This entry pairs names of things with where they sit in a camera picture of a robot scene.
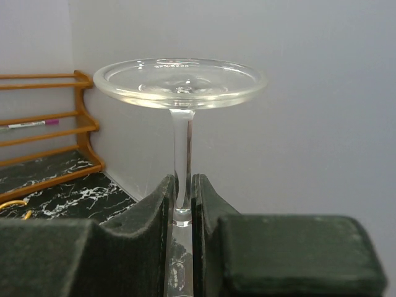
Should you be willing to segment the clear wine glass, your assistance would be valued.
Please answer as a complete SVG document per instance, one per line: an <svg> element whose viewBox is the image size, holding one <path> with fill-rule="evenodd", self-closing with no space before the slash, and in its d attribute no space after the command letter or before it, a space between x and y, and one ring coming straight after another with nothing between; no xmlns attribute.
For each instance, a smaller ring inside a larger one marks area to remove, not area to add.
<svg viewBox="0 0 396 297"><path fill-rule="evenodd" d="M174 194L167 242L165 296L193 296L192 124L197 110L235 106L257 97L268 80L261 71L211 59L160 58L102 67L95 86L111 98L169 110L174 131Z"/></svg>

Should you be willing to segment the pink capped marker pen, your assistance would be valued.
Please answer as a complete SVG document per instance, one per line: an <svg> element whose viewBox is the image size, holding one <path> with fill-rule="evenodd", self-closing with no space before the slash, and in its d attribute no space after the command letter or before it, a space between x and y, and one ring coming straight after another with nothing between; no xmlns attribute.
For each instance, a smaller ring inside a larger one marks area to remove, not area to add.
<svg viewBox="0 0 396 297"><path fill-rule="evenodd" d="M27 127L52 126L57 124L59 124L59 119L45 119L41 121L34 121L27 123L8 124L5 126L1 126L1 132L10 131L13 129L27 128Z"/></svg>

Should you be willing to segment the orange wooden tiered shelf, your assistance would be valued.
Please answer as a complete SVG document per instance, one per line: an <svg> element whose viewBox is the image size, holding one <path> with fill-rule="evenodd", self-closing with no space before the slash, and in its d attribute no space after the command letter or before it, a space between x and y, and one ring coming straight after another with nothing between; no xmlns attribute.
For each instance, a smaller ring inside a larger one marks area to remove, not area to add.
<svg viewBox="0 0 396 297"><path fill-rule="evenodd" d="M62 123L68 119L74 125L74 127L67 129L58 129L53 132L40 131L33 136L18 137L11 140L2 140L1 147L8 147L11 145L26 144L29 142L35 142L45 139L55 139L57 137L76 135L76 144L67 147L57 148L53 150L47 150L45 152L33 153L26 155L24 157L13 158L10 160L5 160L1 162L1 166L9 165L19 165L26 161L37 160L43 157L49 157L55 154L69 152L73 150L78 150L84 157L92 163L91 166L77 170L73 173L67 173L59 177L50 178L46 181L40 181L38 183L22 186L18 189L13 189L8 192L3 192L1 194L1 202L7 202L10 200L15 200L18 197L31 194L33 192L51 187L66 181L70 181L76 178L80 178L87 174L96 173L104 169L104 161L93 151L90 144L90 133L99 130L99 123L89 115L84 105L84 90L93 87L92 78L84 74L81 71L75 70L71 74L27 74L27 75L2 75L2 80L33 80L33 79L71 79L70 82L45 82L45 83L16 83L16 84L1 84L1 90L24 90L24 89L37 89L37 88L62 88L62 87L72 87L74 89L74 101L75 110L57 113L57 114L47 114L41 116L34 116L22 119L10 119L1 121L1 125L13 125L13 124L27 124L34 121L46 121L52 119L58 119Z"/></svg>

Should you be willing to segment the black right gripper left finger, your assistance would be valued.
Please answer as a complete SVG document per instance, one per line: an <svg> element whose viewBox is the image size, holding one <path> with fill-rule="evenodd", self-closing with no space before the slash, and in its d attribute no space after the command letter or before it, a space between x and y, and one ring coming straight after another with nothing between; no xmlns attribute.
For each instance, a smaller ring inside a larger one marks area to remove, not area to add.
<svg viewBox="0 0 396 297"><path fill-rule="evenodd" d="M1 220L2 296L163 296L174 177L106 223Z"/></svg>

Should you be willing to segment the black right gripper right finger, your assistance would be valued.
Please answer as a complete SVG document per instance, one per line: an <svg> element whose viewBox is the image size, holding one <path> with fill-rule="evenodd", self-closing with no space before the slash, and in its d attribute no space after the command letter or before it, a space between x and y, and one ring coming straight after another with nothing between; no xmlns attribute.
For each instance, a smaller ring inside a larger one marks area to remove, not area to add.
<svg viewBox="0 0 396 297"><path fill-rule="evenodd" d="M384 296L364 226L323 214L241 214L208 177L192 179L195 296Z"/></svg>

